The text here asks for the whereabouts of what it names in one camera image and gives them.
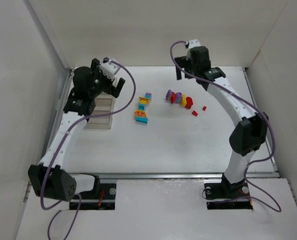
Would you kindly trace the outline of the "teal curved lego brick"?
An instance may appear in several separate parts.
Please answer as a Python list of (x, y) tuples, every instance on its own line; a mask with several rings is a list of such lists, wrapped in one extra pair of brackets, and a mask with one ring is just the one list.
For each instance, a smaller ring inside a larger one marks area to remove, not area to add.
[(145, 109), (146, 109), (146, 106), (144, 104), (140, 104), (138, 106), (138, 110), (140, 110), (140, 111), (145, 111)]

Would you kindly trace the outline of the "yellow orange patterned lego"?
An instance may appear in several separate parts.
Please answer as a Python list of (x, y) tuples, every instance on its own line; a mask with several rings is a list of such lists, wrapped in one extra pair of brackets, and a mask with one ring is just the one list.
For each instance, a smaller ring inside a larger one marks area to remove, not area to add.
[(144, 110), (139, 110), (139, 109), (134, 112), (134, 115), (136, 118), (146, 118), (147, 117), (146, 112)]

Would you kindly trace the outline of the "yellow black striped lego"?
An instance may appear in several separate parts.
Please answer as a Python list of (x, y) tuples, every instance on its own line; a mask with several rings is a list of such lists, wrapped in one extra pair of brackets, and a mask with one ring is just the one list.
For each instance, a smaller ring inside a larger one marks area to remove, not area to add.
[(140, 104), (146, 105), (146, 104), (148, 104), (149, 102), (150, 102), (150, 101), (144, 99), (143, 96), (140, 96), (140, 97), (139, 97), (139, 103), (140, 103)]

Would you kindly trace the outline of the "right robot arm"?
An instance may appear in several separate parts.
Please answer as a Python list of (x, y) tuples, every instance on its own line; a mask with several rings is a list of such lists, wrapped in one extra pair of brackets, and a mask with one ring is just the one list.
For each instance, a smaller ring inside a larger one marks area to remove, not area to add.
[(208, 200), (233, 199), (242, 196), (245, 182), (245, 169), (255, 152), (266, 140), (267, 115), (238, 99), (226, 74), (219, 67), (212, 67), (209, 50), (198, 41), (185, 44), (186, 56), (174, 60), (184, 70), (187, 79), (202, 80), (198, 84), (212, 95), (223, 107), (233, 122), (234, 130), (229, 137), (232, 149), (227, 169), (218, 183), (206, 183), (205, 193)]

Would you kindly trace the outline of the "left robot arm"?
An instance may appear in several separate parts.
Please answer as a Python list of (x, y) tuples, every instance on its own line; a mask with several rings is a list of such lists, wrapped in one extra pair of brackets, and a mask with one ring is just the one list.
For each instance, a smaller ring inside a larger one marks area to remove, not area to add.
[(94, 58), (90, 66), (81, 66), (72, 73), (70, 90), (58, 130), (45, 155), (28, 169), (29, 180), (38, 197), (70, 201), (81, 186), (78, 182), (94, 182), (88, 175), (73, 176), (68, 172), (69, 152), (92, 115), (101, 94), (118, 98), (125, 80), (116, 79), (120, 66), (113, 59)]

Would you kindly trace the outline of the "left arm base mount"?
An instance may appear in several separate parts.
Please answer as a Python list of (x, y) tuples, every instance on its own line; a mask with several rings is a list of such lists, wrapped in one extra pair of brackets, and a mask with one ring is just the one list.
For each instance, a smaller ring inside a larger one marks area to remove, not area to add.
[(95, 190), (81, 192), (82, 211), (111, 211), (116, 206), (117, 181), (101, 179)]

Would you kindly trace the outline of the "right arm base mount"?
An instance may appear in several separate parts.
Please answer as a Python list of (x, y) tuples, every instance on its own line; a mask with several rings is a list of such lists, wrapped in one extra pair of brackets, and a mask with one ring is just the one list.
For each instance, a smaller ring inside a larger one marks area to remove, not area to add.
[(230, 185), (224, 182), (207, 182), (202, 192), (208, 210), (253, 210), (248, 184)]

